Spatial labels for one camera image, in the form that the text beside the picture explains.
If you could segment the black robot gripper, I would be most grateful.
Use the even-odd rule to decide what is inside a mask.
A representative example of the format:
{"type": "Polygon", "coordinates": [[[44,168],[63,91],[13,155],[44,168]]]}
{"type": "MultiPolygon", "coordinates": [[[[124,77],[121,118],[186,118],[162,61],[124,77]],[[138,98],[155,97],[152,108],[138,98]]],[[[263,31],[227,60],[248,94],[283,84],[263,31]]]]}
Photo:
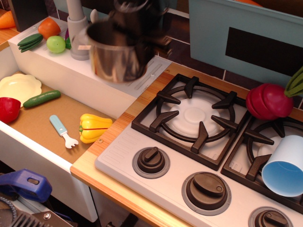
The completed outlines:
{"type": "Polygon", "coordinates": [[[154,57],[153,44],[168,46],[171,39],[162,30],[161,21],[169,10],[168,0],[115,0],[110,13],[113,20],[113,45],[135,46],[139,63],[138,77],[142,77],[149,61],[154,57]]]}

